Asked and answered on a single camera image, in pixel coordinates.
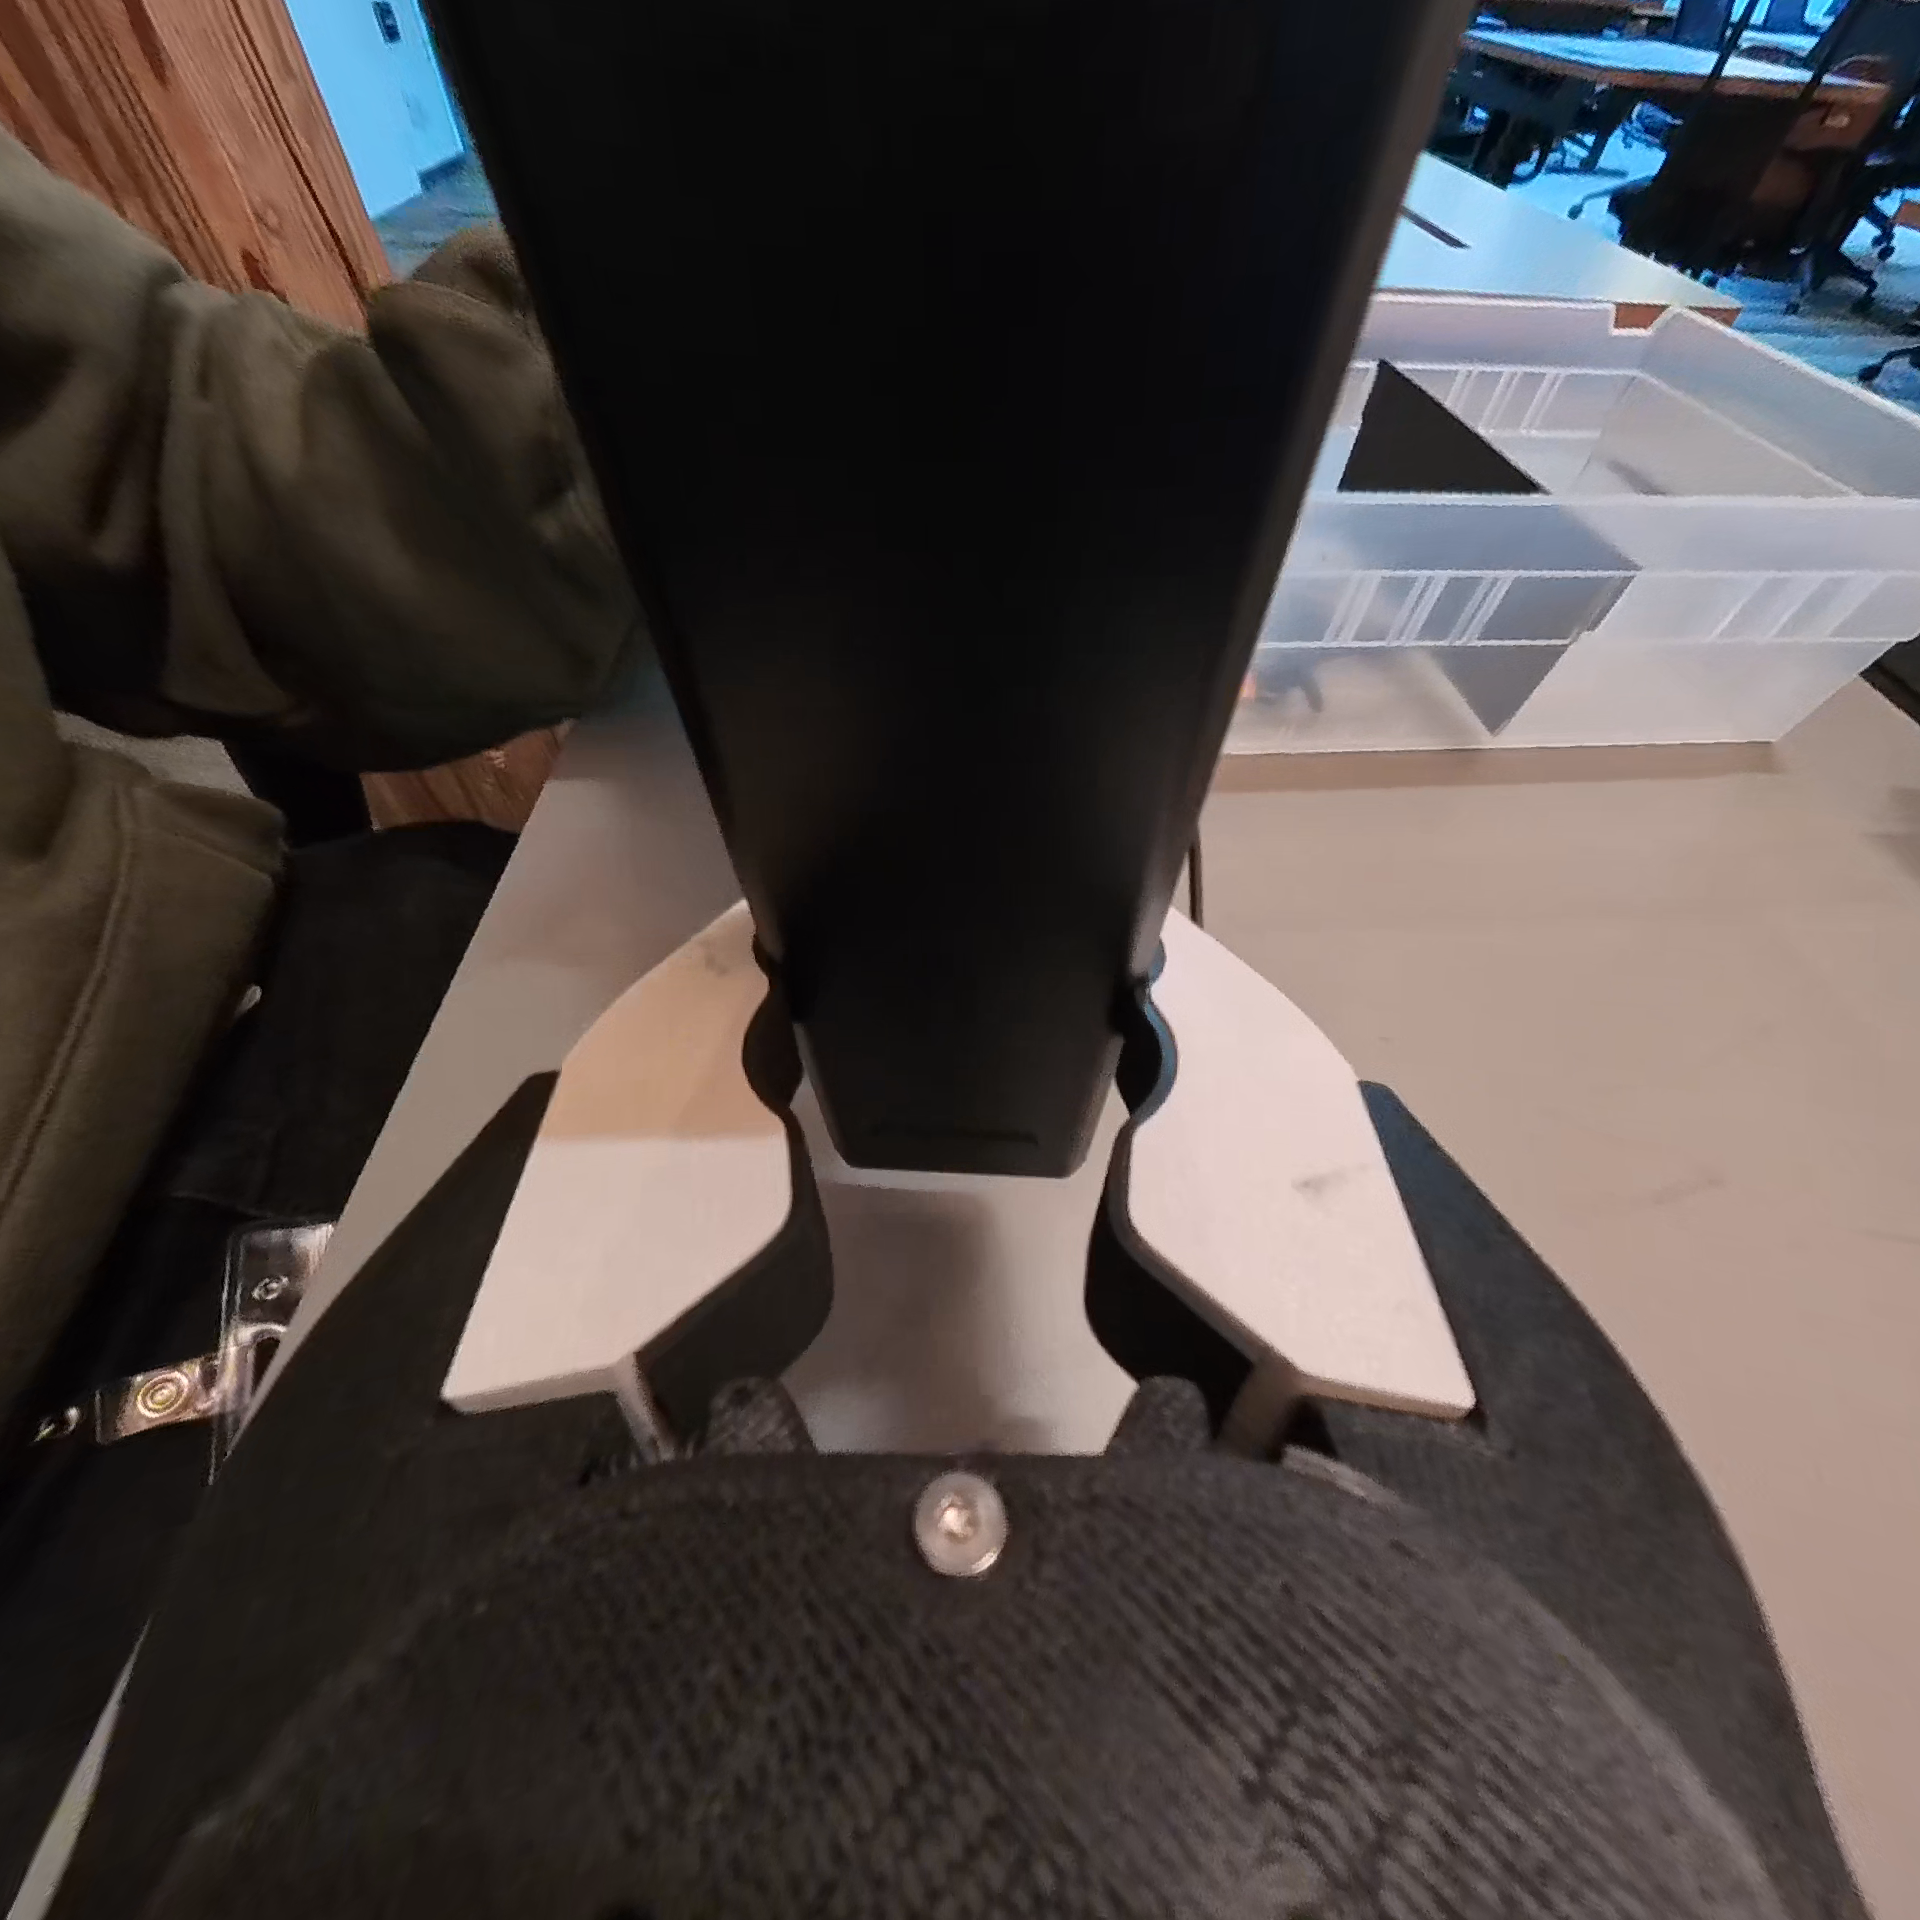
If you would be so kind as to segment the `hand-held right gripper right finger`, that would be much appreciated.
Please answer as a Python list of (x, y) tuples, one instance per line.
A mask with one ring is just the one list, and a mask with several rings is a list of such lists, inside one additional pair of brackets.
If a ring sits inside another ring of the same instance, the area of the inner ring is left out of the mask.
[(1177, 906), (1126, 1006), (1118, 1091), (1085, 1305), (1129, 1377), (1193, 1384), (1242, 1455), (1278, 1453), (1308, 1406), (1471, 1416), (1355, 1070)]

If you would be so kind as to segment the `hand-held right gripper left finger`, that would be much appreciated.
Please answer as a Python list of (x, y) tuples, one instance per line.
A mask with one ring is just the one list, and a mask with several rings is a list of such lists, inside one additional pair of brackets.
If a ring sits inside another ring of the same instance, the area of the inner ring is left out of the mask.
[(701, 1419), (826, 1328), (801, 1050), (734, 903), (574, 1042), (449, 1362), (459, 1411), (611, 1393)]

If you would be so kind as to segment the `grey desk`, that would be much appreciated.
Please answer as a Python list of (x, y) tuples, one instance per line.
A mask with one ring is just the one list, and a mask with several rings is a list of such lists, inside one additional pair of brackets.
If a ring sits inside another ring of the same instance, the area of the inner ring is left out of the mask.
[[(362, 1173), (292, 1352), (532, 1072), (737, 898), (670, 701), (581, 722)], [(1758, 1589), (1855, 1883), (1916, 1915), (1916, 725), (1850, 680), (1769, 750), (1230, 759), (1204, 926), (1393, 1088), (1582, 1301)], [(830, 1447), (1106, 1438), (1126, 1381), (989, 1319), (1097, 1168), (991, 1254), (881, 1261), (794, 1392)]]

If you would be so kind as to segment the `person's black pants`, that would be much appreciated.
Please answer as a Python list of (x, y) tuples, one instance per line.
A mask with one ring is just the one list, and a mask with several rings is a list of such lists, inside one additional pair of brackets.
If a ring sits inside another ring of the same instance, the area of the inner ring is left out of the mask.
[(237, 1009), (4, 1411), (4, 1898), (209, 1480), (209, 1422), (103, 1440), (89, 1401), (215, 1352), (246, 1235), (341, 1218), (514, 853), (491, 822), (309, 835), (301, 814), (281, 842)]

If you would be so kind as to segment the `black bin divider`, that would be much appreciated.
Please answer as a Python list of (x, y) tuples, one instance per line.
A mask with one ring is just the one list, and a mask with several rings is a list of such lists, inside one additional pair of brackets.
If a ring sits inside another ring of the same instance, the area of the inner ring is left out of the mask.
[(1377, 362), (1335, 486), (1382, 495), (1546, 493), (1498, 443), (1388, 360)]
[(1575, 639), (1613, 610), (1633, 570), (1499, 570), (1475, 586), (1437, 664), (1485, 737), (1521, 715)]

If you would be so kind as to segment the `clear plastic bin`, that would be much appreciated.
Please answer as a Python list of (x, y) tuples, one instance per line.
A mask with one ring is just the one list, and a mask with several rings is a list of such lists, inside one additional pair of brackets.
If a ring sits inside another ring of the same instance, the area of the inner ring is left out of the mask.
[[(1499, 570), (1633, 583), (1498, 737), (1437, 664)], [(1303, 655), (1325, 707), (1242, 706), (1227, 754), (1769, 743), (1917, 625), (1907, 497), (1319, 495), (1254, 658)]]
[(1548, 493), (1917, 497), (1916, 413), (1691, 307), (1618, 327), (1609, 304), (1378, 295), (1315, 483), (1332, 483), (1378, 365)]

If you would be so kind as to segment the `white table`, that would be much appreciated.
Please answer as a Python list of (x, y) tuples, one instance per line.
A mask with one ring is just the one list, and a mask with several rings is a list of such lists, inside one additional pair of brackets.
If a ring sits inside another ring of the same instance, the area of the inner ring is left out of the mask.
[(1687, 307), (1734, 325), (1741, 302), (1566, 214), (1421, 153), (1377, 277), (1380, 295), (1607, 304), (1618, 328)]

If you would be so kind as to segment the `black office chair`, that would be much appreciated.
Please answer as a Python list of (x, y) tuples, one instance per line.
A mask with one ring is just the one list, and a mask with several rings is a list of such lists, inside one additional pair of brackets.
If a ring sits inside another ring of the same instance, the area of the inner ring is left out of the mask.
[(1669, 135), (1659, 170), (1607, 201), (1621, 247), (1701, 280), (1758, 278), (1788, 307), (1845, 277), (1855, 311), (1878, 290), (1845, 253), (1916, 97), (1917, 7), (1846, 3), (1781, 97), (1705, 89)]

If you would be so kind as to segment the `row of office desks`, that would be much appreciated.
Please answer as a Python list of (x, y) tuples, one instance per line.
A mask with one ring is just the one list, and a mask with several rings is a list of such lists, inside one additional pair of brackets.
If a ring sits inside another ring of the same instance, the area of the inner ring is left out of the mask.
[(1790, 63), (1667, 39), (1470, 27), (1459, 41), (1445, 96), (1503, 126), (1564, 136), (1601, 93), (1629, 104), (1726, 97), (1790, 107), (1821, 102), (1837, 104), (1842, 113), (1875, 113), (1910, 89), (1883, 55)]

